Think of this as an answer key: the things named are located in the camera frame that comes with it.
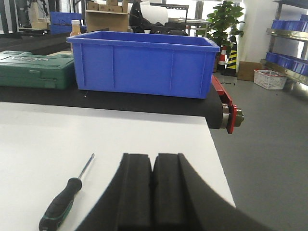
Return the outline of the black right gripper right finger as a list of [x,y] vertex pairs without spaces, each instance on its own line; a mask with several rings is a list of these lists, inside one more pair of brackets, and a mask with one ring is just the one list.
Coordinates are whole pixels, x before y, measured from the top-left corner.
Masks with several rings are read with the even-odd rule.
[[153,171],[155,231],[268,231],[219,196],[184,154],[159,154]]

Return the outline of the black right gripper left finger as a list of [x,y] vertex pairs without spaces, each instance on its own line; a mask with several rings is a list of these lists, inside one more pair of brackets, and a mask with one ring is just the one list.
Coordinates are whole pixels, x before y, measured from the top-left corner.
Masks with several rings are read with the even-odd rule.
[[146,154],[124,153],[119,167],[81,231],[149,231],[151,163]]

